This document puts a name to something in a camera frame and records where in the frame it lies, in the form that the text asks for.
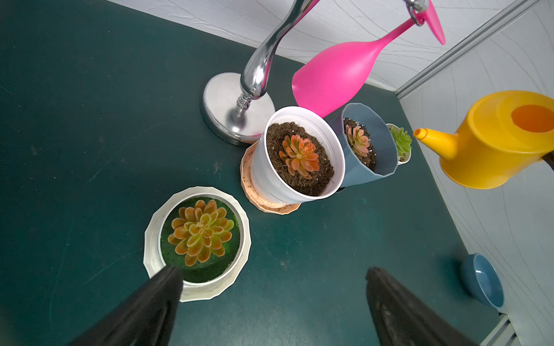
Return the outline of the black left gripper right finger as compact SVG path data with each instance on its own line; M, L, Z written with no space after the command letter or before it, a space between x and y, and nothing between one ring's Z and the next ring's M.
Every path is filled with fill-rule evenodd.
M383 268L369 268L366 299L381 345L474 345Z

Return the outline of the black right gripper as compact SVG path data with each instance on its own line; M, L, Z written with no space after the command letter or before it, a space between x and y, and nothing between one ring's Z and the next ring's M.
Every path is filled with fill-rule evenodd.
M552 170L554 170L554 151L545 154L542 157L542 160L547 163Z

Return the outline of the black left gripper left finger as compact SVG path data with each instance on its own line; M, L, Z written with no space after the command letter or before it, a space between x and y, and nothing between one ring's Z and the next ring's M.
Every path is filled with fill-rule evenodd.
M182 272L166 266L69 344L168 345L182 290Z

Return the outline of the yellow watering can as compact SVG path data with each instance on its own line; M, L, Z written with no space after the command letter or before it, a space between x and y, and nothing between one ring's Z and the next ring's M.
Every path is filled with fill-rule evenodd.
M456 133L413 133L439 155L455 183L488 190L506 183L553 151L553 99L535 92L496 92L477 101Z

